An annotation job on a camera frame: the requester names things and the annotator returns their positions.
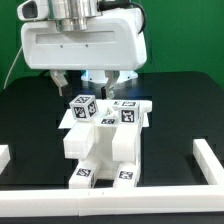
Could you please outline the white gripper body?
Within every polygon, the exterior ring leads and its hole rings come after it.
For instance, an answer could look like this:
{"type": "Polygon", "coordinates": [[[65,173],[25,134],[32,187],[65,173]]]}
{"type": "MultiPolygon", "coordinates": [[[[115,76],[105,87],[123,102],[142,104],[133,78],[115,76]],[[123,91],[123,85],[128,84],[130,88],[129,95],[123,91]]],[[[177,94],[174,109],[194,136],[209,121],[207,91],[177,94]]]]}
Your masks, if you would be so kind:
{"type": "Polygon", "coordinates": [[[22,26],[24,58],[32,69],[113,70],[141,68],[147,60],[138,8],[105,11],[84,31],[59,32],[53,21],[22,26]]]}

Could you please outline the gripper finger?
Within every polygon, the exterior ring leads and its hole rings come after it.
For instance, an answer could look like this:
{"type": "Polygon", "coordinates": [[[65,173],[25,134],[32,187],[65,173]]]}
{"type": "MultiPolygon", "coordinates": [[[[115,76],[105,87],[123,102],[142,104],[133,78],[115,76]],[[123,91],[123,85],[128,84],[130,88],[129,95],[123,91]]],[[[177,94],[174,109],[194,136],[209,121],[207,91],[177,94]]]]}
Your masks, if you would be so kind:
{"type": "Polygon", "coordinates": [[[120,76],[119,71],[106,71],[105,77],[107,78],[106,84],[101,88],[101,97],[103,99],[114,98],[114,87],[120,76]]]}
{"type": "Polygon", "coordinates": [[[64,92],[69,87],[68,81],[65,77],[65,71],[64,70],[51,70],[50,76],[56,86],[58,87],[59,95],[62,96],[64,92]]]}

